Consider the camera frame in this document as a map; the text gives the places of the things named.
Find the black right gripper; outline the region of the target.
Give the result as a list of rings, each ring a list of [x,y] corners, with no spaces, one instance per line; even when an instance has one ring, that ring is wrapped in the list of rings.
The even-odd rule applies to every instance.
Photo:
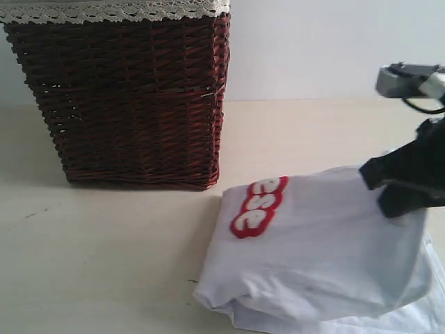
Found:
[[[413,141],[370,158],[359,168],[359,174],[368,190],[388,185],[378,198],[380,211],[387,218],[443,207],[444,119],[425,120]]]

